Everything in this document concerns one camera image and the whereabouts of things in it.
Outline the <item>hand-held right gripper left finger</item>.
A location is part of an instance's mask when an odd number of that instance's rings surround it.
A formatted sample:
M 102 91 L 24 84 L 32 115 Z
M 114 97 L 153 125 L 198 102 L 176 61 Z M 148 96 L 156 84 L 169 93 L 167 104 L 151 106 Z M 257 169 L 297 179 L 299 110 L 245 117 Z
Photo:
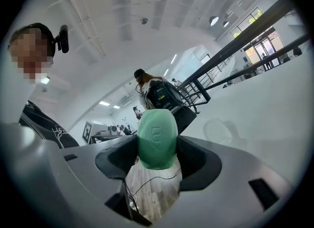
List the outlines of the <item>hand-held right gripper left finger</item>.
M 117 213 L 143 227 L 152 223 L 129 203 L 126 177 L 137 157 L 136 136 L 112 139 L 97 144 L 72 147 L 62 154 L 78 180 L 104 206 L 107 217 Z

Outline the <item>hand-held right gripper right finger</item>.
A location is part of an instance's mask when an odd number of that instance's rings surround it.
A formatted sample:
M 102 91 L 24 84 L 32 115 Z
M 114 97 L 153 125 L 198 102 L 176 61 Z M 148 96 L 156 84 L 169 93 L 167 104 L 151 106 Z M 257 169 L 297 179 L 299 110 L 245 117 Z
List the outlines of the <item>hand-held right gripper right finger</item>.
M 179 198 L 159 228 L 261 228 L 293 191 L 254 155 L 233 147 L 179 136 Z

